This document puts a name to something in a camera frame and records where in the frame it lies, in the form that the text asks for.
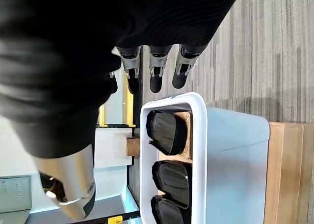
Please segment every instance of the yellow sticker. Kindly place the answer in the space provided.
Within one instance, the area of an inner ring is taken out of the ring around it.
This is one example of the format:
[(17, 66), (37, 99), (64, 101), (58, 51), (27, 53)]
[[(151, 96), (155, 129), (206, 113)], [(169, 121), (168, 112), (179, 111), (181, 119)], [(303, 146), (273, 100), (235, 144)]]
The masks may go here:
[(108, 218), (108, 224), (122, 224), (122, 216)]

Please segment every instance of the white container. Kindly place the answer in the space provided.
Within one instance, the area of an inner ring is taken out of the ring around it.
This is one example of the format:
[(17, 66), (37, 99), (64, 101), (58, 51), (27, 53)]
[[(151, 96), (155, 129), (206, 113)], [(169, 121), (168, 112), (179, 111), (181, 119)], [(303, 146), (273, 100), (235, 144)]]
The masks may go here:
[(211, 108), (194, 92), (145, 104), (141, 110), (140, 213), (155, 224), (151, 199), (158, 194), (152, 166), (159, 151), (149, 144), (153, 109), (193, 114), (192, 224), (262, 224), (269, 124), (266, 119)]

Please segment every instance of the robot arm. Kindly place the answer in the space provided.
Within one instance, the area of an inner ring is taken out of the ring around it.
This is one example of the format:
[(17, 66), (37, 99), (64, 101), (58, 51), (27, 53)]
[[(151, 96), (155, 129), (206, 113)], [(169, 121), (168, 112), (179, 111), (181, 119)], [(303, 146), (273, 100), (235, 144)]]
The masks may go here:
[(235, 0), (0, 0), (0, 114), (33, 157), (46, 195), (73, 219), (95, 200), (98, 108), (121, 65), (137, 89), (138, 54), (150, 47), (151, 89), (181, 44), (181, 88)]
[(95, 200), (98, 108), (112, 92), (108, 73), (121, 65), (111, 50), (132, 31), (132, 14), (123, 18), (104, 0), (0, 6), (0, 114), (33, 157), (46, 195), (81, 220)]

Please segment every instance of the silver robotic thumb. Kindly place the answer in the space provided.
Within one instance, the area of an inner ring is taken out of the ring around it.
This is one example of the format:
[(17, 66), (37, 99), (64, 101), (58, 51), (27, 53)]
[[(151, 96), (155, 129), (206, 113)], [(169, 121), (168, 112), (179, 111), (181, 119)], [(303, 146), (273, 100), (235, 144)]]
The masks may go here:
[(82, 220), (93, 209), (96, 186), (92, 145), (61, 158), (33, 160), (44, 192), (72, 219)]

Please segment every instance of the gray striped carpet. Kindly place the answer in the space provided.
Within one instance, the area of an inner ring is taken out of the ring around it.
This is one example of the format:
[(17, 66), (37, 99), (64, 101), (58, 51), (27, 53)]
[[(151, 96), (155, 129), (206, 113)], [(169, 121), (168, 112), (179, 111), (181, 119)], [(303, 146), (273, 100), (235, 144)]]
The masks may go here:
[[(314, 0), (237, 0), (180, 90), (171, 83), (178, 49), (169, 54), (161, 92), (153, 94), (144, 48), (144, 103), (195, 91), (211, 106), (314, 123)], [(309, 224), (313, 208), (312, 201)]]

